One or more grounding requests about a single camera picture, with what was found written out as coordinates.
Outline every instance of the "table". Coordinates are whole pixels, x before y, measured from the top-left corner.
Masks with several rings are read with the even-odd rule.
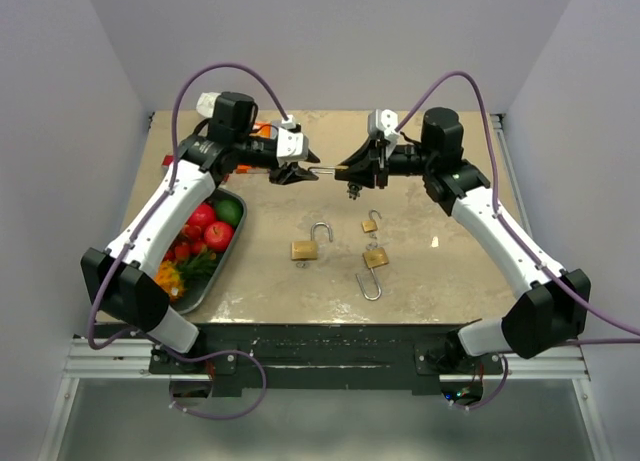
[[[135,217],[163,178],[160,165],[170,152],[170,112],[153,117],[125,224]],[[322,165],[336,165],[366,139],[365,111],[293,111]],[[200,121],[183,111],[179,140]],[[261,111],[259,119],[278,119]],[[460,113],[465,157],[490,175],[480,114]],[[419,138],[421,116],[407,125]],[[501,200],[518,219],[513,190],[498,151]],[[357,201],[344,182],[322,176],[316,182],[271,185],[265,174],[232,175],[225,189],[248,206],[244,229],[212,292],[193,313],[192,322],[264,323],[465,323],[504,315],[514,300],[500,271],[462,227],[426,195],[420,177],[392,177],[384,190],[363,190]],[[362,253],[371,238],[361,222],[370,209],[382,214],[377,242],[390,264],[376,270],[383,295],[368,301],[355,274],[374,289]],[[309,239],[313,223],[334,231],[329,243],[319,229],[319,259],[305,269],[290,259],[292,241]],[[101,313],[99,321],[111,319]]]

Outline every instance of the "wire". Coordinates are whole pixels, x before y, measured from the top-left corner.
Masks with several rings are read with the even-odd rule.
[[[560,346],[587,346],[603,344],[640,344],[638,338],[570,339]]]
[[[203,413],[202,411],[196,411],[194,409],[191,408],[187,408],[185,406],[182,406],[180,403],[178,403],[178,401],[176,400],[175,396],[173,395],[173,390],[171,387],[169,387],[169,399],[171,400],[171,404],[169,405],[169,407],[173,407],[176,406],[178,407],[178,409],[180,411],[182,411],[183,413],[187,413],[190,414],[192,416],[197,416],[198,418],[204,418],[204,419],[213,419],[213,420],[229,420],[229,419],[237,419],[240,418],[242,416],[245,416],[247,414],[249,414],[251,411],[253,411],[254,409],[256,409],[260,403],[262,402],[262,400],[264,399],[265,395],[267,394],[267,374],[264,371],[264,368],[262,367],[262,365],[258,362],[257,359],[255,359],[253,356],[245,353],[244,351],[238,351],[236,349],[227,349],[224,351],[217,351],[215,353],[209,353],[205,356],[200,356],[198,358],[185,358],[184,356],[180,355],[179,353],[176,353],[175,351],[173,351],[172,349],[166,348],[166,351],[173,356],[175,359],[177,359],[178,361],[181,361],[183,363],[199,363],[202,361],[207,361],[209,359],[212,358],[216,358],[218,356],[229,356],[229,355],[234,355],[234,356],[242,356],[247,358],[249,361],[251,361],[253,364],[256,365],[256,367],[258,368],[258,371],[260,371],[260,376],[262,377],[262,387],[260,389],[260,394],[258,395],[258,398],[247,408],[243,409],[242,411],[239,411],[237,413],[233,413],[233,414],[210,414],[210,413]]]
[[[104,295],[105,295],[105,293],[106,293],[106,291],[107,291],[107,289],[109,287],[109,284],[111,283],[111,280],[113,279],[113,276],[115,275],[116,271],[120,267],[120,264],[122,263],[123,259],[125,258],[127,252],[133,247],[133,244],[134,244],[136,238],[140,234],[140,231],[142,231],[142,229],[147,224],[149,219],[151,219],[153,214],[158,210],[158,208],[162,205],[162,203],[169,197],[170,193],[173,190],[173,186],[175,185],[176,176],[178,175],[178,169],[177,169],[177,166],[178,166],[178,113],[180,111],[180,104],[182,103],[182,98],[184,98],[184,95],[187,92],[187,89],[189,89],[191,84],[193,84],[193,82],[196,79],[198,79],[203,74],[208,73],[209,71],[213,71],[213,70],[219,69],[219,68],[239,69],[240,71],[244,71],[245,73],[248,73],[251,76],[253,76],[264,87],[264,89],[267,90],[267,93],[269,93],[269,95],[271,96],[271,99],[273,99],[273,102],[275,103],[276,107],[278,108],[278,111],[280,111],[280,114],[282,115],[282,117],[284,119],[287,119],[287,113],[284,110],[284,108],[282,107],[282,104],[280,103],[280,100],[277,98],[276,94],[273,92],[273,89],[271,89],[271,86],[269,86],[269,84],[264,80],[264,78],[262,76],[260,76],[256,71],[254,71],[253,69],[251,69],[248,66],[245,66],[243,64],[239,64],[239,63],[217,63],[217,64],[212,64],[212,65],[209,65],[209,66],[207,66],[205,68],[202,68],[200,71],[198,71],[195,74],[193,74],[187,80],[187,82],[182,86],[182,88],[178,92],[178,95],[176,96],[175,103],[173,105],[173,111],[171,112],[171,148],[172,148],[172,151],[173,151],[173,163],[172,163],[172,166],[170,167],[170,169],[171,169],[171,178],[169,180],[169,186],[165,191],[162,192],[162,194],[158,197],[158,199],[155,201],[155,203],[153,203],[153,205],[144,214],[144,216],[142,216],[142,219],[140,219],[140,222],[138,223],[138,225],[135,228],[133,228],[133,230],[131,232],[131,236],[129,237],[129,241],[124,244],[124,246],[122,247],[122,251],[120,251],[118,256],[116,256],[116,259],[114,260],[113,264],[110,266],[109,270],[107,271],[106,276],[104,277],[104,279],[102,280],[102,283],[100,284],[100,287],[98,288],[98,292],[96,293],[96,297],[95,297],[95,299],[93,301],[93,305],[91,306],[91,311],[89,313],[89,320],[88,320],[88,323],[87,323],[88,324],[88,326],[87,326],[87,341],[89,343],[89,346],[92,349],[99,350],[99,349],[106,348],[111,343],[113,343],[116,339],[121,338],[122,336],[124,336],[131,329],[136,329],[136,328],[132,328],[132,327],[128,326],[128,327],[122,329],[121,331],[117,332],[113,336],[111,336],[109,339],[107,339],[102,344],[98,344],[98,343],[95,342],[96,315],[98,314],[98,311],[100,310],[100,305],[102,304],[102,300],[103,300]]]
[[[278,131],[278,129],[280,129],[278,126],[275,126],[274,124],[263,124],[259,128],[252,129],[251,130],[251,134],[259,133],[260,131],[262,131],[262,128],[266,128],[267,126],[275,129],[276,131]]]
[[[564,291],[568,296],[570,296],[582,308],[586,309],[587,311],[589,311],[591,314],[601,319],[602,321],[612,326],[615,326],[616,328],[619,328],[623,331],[634,334],[636,336],[640,336],[640,328],[636,328],[634,326],[625,324],[622,321],[618,321],[617,319],[606,314],[604,311],[590,305],[586,300],[582,299],[582,297],[578,293],[573,291],[564,281],[558,278],[549,268],[547,268],[545,263],[543,263],[542,260],[537,256],[537,254],[533,252],[533,250],[531,250],[529,246],[527,246],[524,240],[520,238],[520,236],[518,236],[518,234],[509,225],[507,220],[502,216],[500,212],[500,204],[499,204],[499,198],[498,198],[498,184],[499,184],[498,183],[498,163],[496,161],[495,150],[493,149],[493,144],[491,142],[491,131],[489,128],[489,120],[487,119],[487,112],[484,106],[484,100],[482,99],[482,95],[480,94],[480,88],[478,88],[478,84],[471,77],[471,75],[469,75],[464,71],[450,71],[440,76],[427,89],[427,91],[422,95],[422,97],[413,106],[413,108],[411,108],[411,111],[409,111],[409,113],[404,117],[404,119],[400,121],[400,124],[398,124],[398,126],[396,127],[396,131],[400,131],[409,122],[409,120],[413,117],[413,115],[418,111],[418,109],[420,109],[420,107],[424,104],[427,98],[429,98],[429,96],[433,94],[433,92],[438,88],[438,86],[440,86],[447,79],[452,78],[454,76],[461,76],[465,78],[467,81],[469,81],[469,84],[471,84],[471,87],[473,88],[473,91],[478,100],[480,116],[482,117],[482,127],[484,129],[484,135],[487,143],[487,150],[489,152],[489,160],[491,161],[491,176],[493,178],[492,179],[493,181],[492,205],[493,205],[493,212],[496,219],[500,222],[502,227],[507,231],[509,236],[511,236],[511,238],[518,244],[518,246],[522,248],[522,250],[527,254],[527,256],[531,258],[531,260],[535,263],[535,265],[539,266],[542,272],[546,274],[549,277],[549,279],[553,280],[553,282],[557,284],[558,287],[562,289],[562,291]]]
[[[507,377],[509,376],[509,361],[507,360],[507,357],[502,354],[499,354],[498,356],[500,356],[500,359],[502,360],[502,371],[503,371],[502,379],[500,380],[500,384],[498,384],[498,387],[494,389],[490,395],[483,396],[483,398],[477,403],[463,406],[461,404],[456,404],[450,401],[449,402],[450,406],[454,406],[464,411],[475,411],[476,409],[480,409],[481,407],[489,404],[500,394],[500,392],[504,389],[505,384],[507,384]]]
[[[420,141],[417,141],[415,139],[411,139],[409,136],[406,135],[406,133],[404,131],[400,131],[400,134],[402,135],[402,137],[404,138],[404,140],[408,143],[412,143],[412,144],[420,144]]]
[[[198,124],[196,124],[196,127],[193,128],[193,134],[200,135],[200,132],[204,129],[204,127],[207,124],[209,124],[210,120],[211,120],[211,118],[204,118],[202,121],[200,121]]]

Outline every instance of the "brass padlock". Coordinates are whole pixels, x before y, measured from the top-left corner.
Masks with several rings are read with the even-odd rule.
[[[378,230],[378,224],[373,219],[373,213],[376,213],[378,218],[382,219],[382,215],[375,209],[369,211],[369,219],[362,222],[362,229],[365,233],[371,233],[372,231]]]
[[[329,231],[329,242],[333,242],[333,230],[327,223],[319,222],[311,226],[310,241],[294,241],[291,243],[291,259],[293,261],[308,261],[318,259],[318,243],[315,241],[314,231],[318,226],[324,226]]]
[[[378,276],[376,276],[376,271],[374,268],[378,268],[380,266],[384,266],[389,264],[389,257],[385,252],[384,248],[374,248],[370,249],[365,253],[362,253],[362,257],[364,258],[364,262],[371,271],[371,276],[373,276],[373,281],[376,283],[376,289],[378,290],[375,296],[370,296],[364,289],[364,284],[362,283],[362,279],[359,274],[356,274],[356,279],[358,280],[358,284],[360,285],[360,291],[362,291],[362,295],[368,299],[369,301],[376,301],[380,299],[382,296],[382,288],[380,287],[380,282],[378,281]]]
[[[389,256],[387,256],[384,248],[371,249],[362,253],[362,257],[364,258],[364,262],[367,263],[367,268],[369,269],[389,264]]]

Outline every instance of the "tomato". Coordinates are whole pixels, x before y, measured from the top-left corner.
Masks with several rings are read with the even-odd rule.
[[[212,223],[204,231],[204,242],[218,253],[229,247],[231,238],[233,238],[233,228],[222,221]]]
[[[207,245],[204,244],[204,241],[198,239],[193,244],[191,244],[191,254],[197,256],[201,253],[204,253],[207,250]]]
[[[191,216],[189,216],[187,224],[189,226],[199,226],[201,229],[204,229],[215,220],[216,213],[213,208],[206,203],[202,203],[196,208]]]
[[[186,261],[191,256],[191,248],[187,243],[182,243],[176,246],[173,250],[176,255],[176,260],[178,261]]]
[[[184,234],[191,241],[197,241],[202,234],[202,228],[200,226],[190,226],[185,224],[182,228],[182,234]]]

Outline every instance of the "yellow flower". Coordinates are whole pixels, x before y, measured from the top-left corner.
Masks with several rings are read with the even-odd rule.
[[[171,261],[163,261],[158,268],[154,281],[169,295],[169,301],[174,303],[184,295],[184,282],[180,272]]]

